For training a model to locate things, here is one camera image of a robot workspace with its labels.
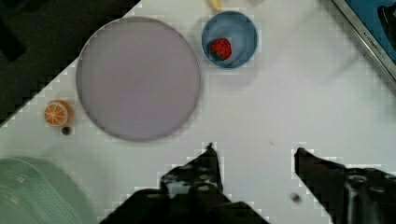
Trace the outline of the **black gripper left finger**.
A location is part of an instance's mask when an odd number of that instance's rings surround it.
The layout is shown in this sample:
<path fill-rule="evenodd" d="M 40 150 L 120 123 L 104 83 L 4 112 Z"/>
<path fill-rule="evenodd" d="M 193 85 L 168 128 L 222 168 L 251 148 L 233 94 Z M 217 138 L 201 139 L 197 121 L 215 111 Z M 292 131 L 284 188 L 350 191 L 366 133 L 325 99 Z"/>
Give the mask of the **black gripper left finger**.
<path fill-rule="evenodd" d="M 219 157 L 212 144 L 173 168 L 156 189 L 141 189 L 99 224 L 270 224 L 248 204 L 223 193 Z"/>

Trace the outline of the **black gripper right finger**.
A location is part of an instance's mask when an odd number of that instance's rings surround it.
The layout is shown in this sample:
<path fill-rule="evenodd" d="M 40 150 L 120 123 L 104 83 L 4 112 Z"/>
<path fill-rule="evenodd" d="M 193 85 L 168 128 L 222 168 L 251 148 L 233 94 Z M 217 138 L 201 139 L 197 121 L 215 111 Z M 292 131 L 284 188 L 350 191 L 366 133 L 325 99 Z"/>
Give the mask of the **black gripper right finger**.
<path fill-rule="evenodd" d="M 300 147 L 294 170 L 333 224 L 396 224 L 396 178 L 375 168 L 347 168 Z"/>

